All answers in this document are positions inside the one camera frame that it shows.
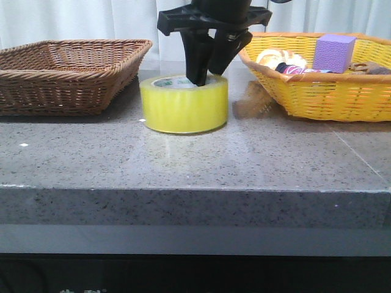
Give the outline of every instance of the brown wicker basket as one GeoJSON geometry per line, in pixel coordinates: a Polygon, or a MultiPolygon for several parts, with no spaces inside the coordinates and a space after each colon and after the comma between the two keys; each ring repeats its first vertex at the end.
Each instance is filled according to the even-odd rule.
{"type": "Polygon", "coordinates": [[[43,41],[0,51],[0,115],[95,115],[137,75],[150,40],[43,41]]]}

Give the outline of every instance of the wicker basket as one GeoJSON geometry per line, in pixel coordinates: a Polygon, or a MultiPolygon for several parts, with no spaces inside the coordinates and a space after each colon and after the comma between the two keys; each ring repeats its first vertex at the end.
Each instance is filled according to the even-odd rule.
{"type": "MultiPolygon", "coordinates": [[[[255,33],[240,58],[262,86],[290,115],[316,120],[390,121],[391,75],[335,73],[281,74],[255,62],[268,48],[289,49],[310,67],[316,41],[324,34],[255,33]]],[[[357,37],[352,62],[374,61],[391,68],[391,41],[363,34],[357,37]]]]}
{"type": "Polygon", "coordinates": [[[0,51],[0,115],[93,115],[137,75],[149,40],[43,41],[0,51]]]}

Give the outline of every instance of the purple block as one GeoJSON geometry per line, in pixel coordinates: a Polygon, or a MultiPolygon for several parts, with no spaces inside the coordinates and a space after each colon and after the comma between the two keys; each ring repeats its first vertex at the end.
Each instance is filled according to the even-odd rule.
{"type": "Polygon", "coordinates": [[[324,35],[316,43],[313,69],[344,73],[351,63],[356,37],[324,35]]]}

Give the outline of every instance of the yellow tape roll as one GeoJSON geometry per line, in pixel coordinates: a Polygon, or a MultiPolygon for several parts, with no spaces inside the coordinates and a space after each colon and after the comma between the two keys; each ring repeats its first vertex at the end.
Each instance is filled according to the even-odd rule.
{"type": "Polygon", "coordinates": [[[142,109],[148,128],[169,133],[209,131],[228,119],[228,82],[207,76],[197,87],[186,76],[151,78],[140,83],[142,109]]]}

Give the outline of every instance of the tape roll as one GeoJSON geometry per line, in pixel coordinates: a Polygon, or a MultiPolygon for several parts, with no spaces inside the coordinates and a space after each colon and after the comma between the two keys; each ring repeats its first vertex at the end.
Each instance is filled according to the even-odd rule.
{"type": "Polygon", "coordinates": [[[198,87],[186,76],[151,78],[140,83],[142,109],[148,128],[169,133],[205,132],[228,119],[228,82],[207,76],[198,87]]]}

